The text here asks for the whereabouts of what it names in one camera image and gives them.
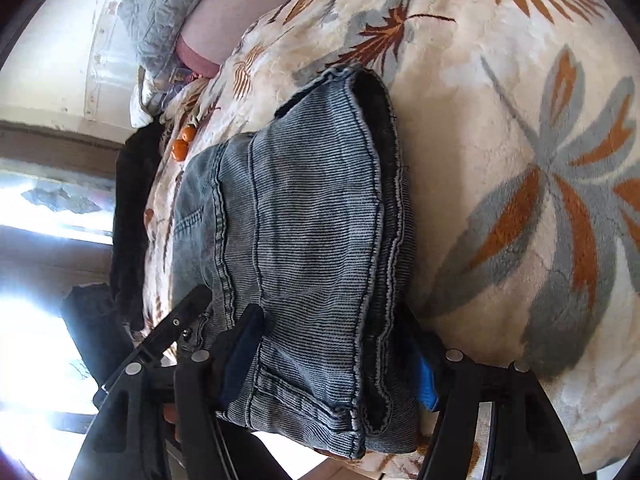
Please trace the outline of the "person left hand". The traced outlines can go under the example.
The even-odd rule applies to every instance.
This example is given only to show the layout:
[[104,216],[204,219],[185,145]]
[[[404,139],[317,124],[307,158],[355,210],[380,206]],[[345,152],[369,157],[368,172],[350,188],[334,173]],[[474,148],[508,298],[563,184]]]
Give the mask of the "person left hand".
[[179,416],[175,404],[165,404],[163,406],[163,416],[166,422],[174,427],[174,439],[181,443]]

